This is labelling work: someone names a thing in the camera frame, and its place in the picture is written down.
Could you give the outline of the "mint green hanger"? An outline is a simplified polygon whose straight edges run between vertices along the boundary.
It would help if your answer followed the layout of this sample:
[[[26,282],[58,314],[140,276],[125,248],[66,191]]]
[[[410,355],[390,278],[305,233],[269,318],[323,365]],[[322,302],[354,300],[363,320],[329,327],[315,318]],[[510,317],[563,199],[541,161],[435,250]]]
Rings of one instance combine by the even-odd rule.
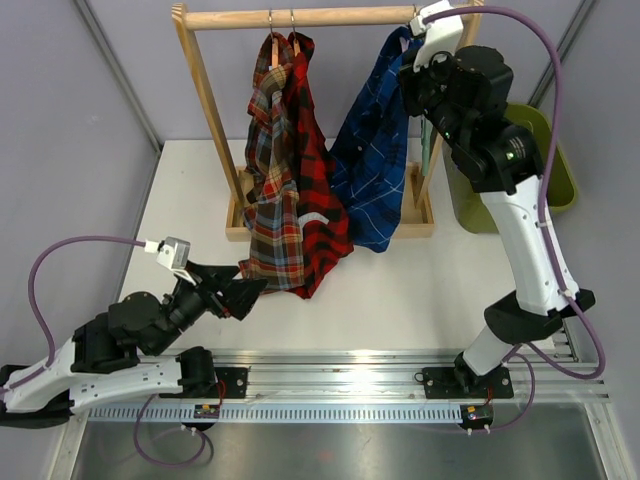
[[[421,118],[421,174],[423,177],[427,176],[429,166],[431,162],[431,134],[432,125],[425,118]]]

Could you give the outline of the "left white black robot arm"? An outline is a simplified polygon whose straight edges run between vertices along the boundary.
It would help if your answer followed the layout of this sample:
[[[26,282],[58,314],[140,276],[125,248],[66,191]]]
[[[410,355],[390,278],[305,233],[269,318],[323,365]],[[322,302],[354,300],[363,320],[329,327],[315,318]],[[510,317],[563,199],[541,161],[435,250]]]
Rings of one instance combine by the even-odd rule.
[[[163,295],[138,291],[77,328],[53,359],[1,369],[1,424],[19,429],[63,425],[92,407],[160,395],[203,398],[221,391],[212,353],[169,347],[202,316],[244,319],[266,289],[235,267],[205,268],[179,278]]]

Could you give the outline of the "blue plaid shirt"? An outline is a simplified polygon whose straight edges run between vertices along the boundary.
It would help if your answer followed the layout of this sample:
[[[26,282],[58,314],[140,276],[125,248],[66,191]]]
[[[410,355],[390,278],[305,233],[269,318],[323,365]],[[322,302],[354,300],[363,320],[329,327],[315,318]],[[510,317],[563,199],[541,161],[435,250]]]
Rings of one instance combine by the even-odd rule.
[[[387,37],[330,148],[331,188],[347,211],[350,238],[375,253],[387,250],[400,224],[405,188],[409,115],[398,82],[401,38],[410,41],[408,50],[422,45],[404,26]]]

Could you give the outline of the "lilac hanger of blue shirt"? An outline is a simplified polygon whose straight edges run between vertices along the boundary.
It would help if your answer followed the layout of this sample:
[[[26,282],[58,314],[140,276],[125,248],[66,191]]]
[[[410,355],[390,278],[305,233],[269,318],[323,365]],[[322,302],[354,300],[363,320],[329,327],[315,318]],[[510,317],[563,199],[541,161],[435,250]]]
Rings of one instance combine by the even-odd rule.
[[[412,17],[415,18],[417,16],[418,13],[418,9],[416,5],[413,5],[413,15]],[[400,45],[401,45],[401,51],[402,52],[406,52],[409,48],[410,45],[410,41],[406,38],[401,38],[400,39]]]

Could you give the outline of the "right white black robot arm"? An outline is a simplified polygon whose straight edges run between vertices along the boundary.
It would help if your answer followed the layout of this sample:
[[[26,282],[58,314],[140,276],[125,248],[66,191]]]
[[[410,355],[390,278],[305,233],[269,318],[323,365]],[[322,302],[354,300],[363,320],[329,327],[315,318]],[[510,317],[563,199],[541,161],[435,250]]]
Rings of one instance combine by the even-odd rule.
[[[548,338],[567,318],[582,318],[595,295],[578,286],[560,252],[535,138],[505,115],[513,72],[503,56],[468,46],[419,63],[411,49],[398,80],[407,113],[431,123],[487,208],[515,282],[514,291],[485,309],[484,329],[447,375],[462,395],[476,396],[519,346]]]

